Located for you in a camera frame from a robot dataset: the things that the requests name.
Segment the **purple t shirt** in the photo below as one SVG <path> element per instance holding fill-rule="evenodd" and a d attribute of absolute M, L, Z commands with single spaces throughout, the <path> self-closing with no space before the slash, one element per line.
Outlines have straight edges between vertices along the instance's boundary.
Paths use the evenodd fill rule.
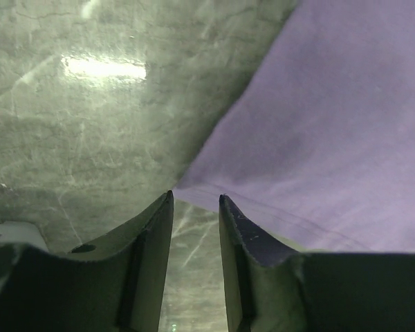
<path fill-rule="evenodd" d="M 415 251 L 415 0 L 300 1 L 174 189 L 303 248 Z"/>

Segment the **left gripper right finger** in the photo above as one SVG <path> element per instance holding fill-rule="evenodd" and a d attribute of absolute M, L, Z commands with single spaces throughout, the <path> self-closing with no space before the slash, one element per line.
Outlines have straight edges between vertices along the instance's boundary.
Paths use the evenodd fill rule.
<path fill-rule="evenodd" d="M 415 331 L 415 253 L 298 252 L 219 199 L 230 331 Z"/>

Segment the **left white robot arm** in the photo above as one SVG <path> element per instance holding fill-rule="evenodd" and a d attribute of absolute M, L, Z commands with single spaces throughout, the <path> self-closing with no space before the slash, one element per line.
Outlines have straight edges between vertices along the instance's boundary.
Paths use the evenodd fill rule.
<path fill-rule="evenodd" d="M 157 331 L 171 192 L 65 254 L 0 223 L 0 331 Z M 230 331 L 415 331 L 415 253 L 298 252 L 219 199 Z"/>

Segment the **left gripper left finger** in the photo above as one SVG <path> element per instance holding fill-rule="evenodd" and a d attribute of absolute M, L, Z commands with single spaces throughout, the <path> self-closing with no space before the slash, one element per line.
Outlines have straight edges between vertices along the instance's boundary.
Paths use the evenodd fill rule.
<path fill-rule="evenodd" d="M 0 243 L 0 331 L 156 331 L 173 217 L 167 192 L 65 254 Z"/>

